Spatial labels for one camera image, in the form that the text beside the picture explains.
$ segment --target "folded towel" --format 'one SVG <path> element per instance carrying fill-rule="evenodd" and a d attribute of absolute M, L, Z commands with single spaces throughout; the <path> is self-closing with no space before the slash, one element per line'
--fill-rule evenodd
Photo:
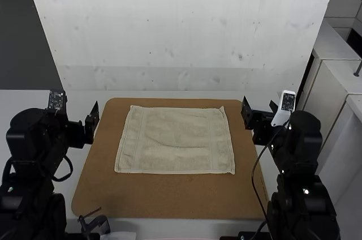
<path fill-rule="evenodd" d="M 234 153 L 224 108 L 131 106 L 114 171 L 235 174 Z"/>

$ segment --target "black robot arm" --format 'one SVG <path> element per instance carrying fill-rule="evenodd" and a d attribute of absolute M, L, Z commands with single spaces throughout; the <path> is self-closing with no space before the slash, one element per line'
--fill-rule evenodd
<path fill-rule="evenodd" d="M 245 128 L 254 130 L 253 142 L 268 146 L 279 170 L 278 191 L 268 202 L 267 222 L 274 240 L 333 240 L 340 238 L 336 212 L 326 187 L 315 175 L 322 146 L 321 123 L 305 111 L 291 113 L 284 126 L 271 126 L 274 112 L 252 110 L 242 103 Z M 270 239 L 269 234 L 240 232 L 239 239 Z"/>
<path fill-rule="evenodd" d="M 53 193 L 53 181 L 64 181 L 73 171 L 66 156 L 69 147 L 93 143 L 99 112 L 95 103 L 83 126 L 68 120 L 66 102 L 65 91 L 52 90 L 46 109 L 24 110 L 10 122 L 6 140 L 11 157 L 0 186 L 1 240 L 79 239 L 64 232 L 64 197 Z M 70 173 L 56 178 L 63 159 Z"/>

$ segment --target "cork mat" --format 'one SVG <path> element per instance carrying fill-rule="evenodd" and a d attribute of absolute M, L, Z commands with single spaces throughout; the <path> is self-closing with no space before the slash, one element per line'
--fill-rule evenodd
<path fill-rule="evenodd" d="M 170 108 L 224 106 L 235 155 L 235 175 L 123 174 L 114 171 L 118 144 L 131 105 Z M 98 207 L 107 217 L 262 219 L 251 185 L 257 157 L 250 131 L 244 129 L 237 100 L 113 98 L 104 108 L 76 188 L 72 211 L 84 215 Z M 255 184 L 264 206 L 267 194 L 261 169 Z"/>

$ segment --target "cable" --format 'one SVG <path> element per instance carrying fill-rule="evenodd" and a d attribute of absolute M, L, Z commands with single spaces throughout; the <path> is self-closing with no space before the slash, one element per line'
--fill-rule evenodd
<path fill-rule="evenodd" d="M 267 223 L 267 225 L 268 225 L 268 228 L 269 228 L 269 232 L 270 232 L 270 223 L 269 223 L 268 217 L 266 216 L 266 212 L 265 212 L 265 210 L 264 210 L 264 206 L 263 206 L 262 203 L 261 203 L 261 199 L 260 199 L 260 197 L 259 197 L 259 194 L 258 194 L 258 192 L 256 191 L 256 188 L 255 188 L 255 184 L 254 184 L 254 172 L 255 172 L 256 165 L 258 164 L 261 155 L 262 155 L 262 154 L 264 153 L 264 151 L 268 148 L 268 146 L 270 146 L 270 144 L 273 142 L 274 138 L 279 134 L 279 132 L 280 132 L 281 130 L 283 130 L 283 128 L 285 127 L 285 125 L 288 123 L 288 121 L 289 121 L 289 119 L 288 119 L 286 122 L 284 122 L 284 124 L 282 125 L 282 127 L 273 135 L 273 137 L 271 138 L 270 142 L 268 142 L 268 144 L 266 144 L 266 146 L 262 149 L 262 151 L 260 152 L 258 158 L 257 158 L 256 161 L 255 161 L 255 164 L 254 164 L 253 169 L 252 169 L 252 172 L 251 172 L 251 184 L 252 184 L 252 186 L 253 186 L 255 195 L 256 195 L 256 197 L 258 198 L 260 207 L 261 207 L 261 209 L 262 209 L 262 213 L 264 214 L 265 221 L 266 221 L 266 223 Z"/>
<path fill-rule="evenodd" d="M 256 232 L 255 232 L 255 234 L 253 235 L 253 237 L 250 238 L 249 240 L 254 240 L 254 239 L 256 239 L 257 235 L 260 233 L 261 229 L 265 226 L 265 224 L 266 224 L 266 220 L 264 220 L 264 221 L 260 224 L 259 228 L 256 230 Z"/>
<path fill-rule="evenodd" d="M 69 172 L 67 175 L 65 175 L 65 176 L 63 176 L 62 178 L 60 178 L 60 179 L 56 178 L 55 176 L 52 176 L 51 179 L 52 179 L 54 182 L 64 182 L 66 179 L 69 179 L 69 177 L 70 177 L 70 176 L 72 175 L 72 173 L 73 173 L 73 164 L 72 164 L 71 160 L 70 160 L 66 155 L 64 156 L 64 160 L 67 161 L 67 163 L 68 163 L 68 165 L 69 165 L 70 172 Z"/>

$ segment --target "white device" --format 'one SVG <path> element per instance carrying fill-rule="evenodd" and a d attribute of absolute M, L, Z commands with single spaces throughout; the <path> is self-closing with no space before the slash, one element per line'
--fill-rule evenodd
<path fill-rule="evenodd" d="M 283 125 L 295 109 L 295 92 L 284 90 L 279 102 L 278 111 L 275 114 L 271 125 L 273 127 Z"/>

